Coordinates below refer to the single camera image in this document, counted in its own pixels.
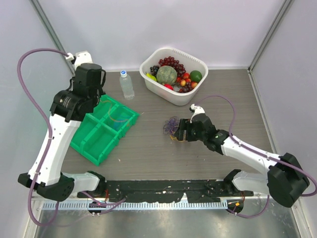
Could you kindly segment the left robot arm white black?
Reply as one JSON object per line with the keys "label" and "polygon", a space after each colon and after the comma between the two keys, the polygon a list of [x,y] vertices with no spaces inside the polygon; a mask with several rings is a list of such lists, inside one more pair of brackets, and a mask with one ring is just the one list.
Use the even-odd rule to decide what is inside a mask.
{"label": "left robot arm white black", "polygon": [[40,196],[56,202],[71,194],[87,192],[99,198],[106,190],[106,179],[93,171],[83,174],[61,172],[70,142],[86,114],[92,113],[104,95],[106,72],[98,64],[83,63],[75,70],[71,90],[62,90],[50,108],[49,127],[40,153],[27,173],[18,182]]}

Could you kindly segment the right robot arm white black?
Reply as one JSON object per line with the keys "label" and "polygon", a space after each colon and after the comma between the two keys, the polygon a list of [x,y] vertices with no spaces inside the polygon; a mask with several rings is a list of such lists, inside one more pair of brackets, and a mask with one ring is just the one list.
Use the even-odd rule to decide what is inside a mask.
{"label": "right robot arm white black", "polygon": [[270,195],[280,205],[290,208],[310,185],[297,158],[290,154],[273,154],[244,143],[226,130],[216,129],[206,114],[180,119],[174,136],[177,140],[201,141],[211,151],[237,159],[257,170],[232,173],[224,191],[234,196],[248,190]]}

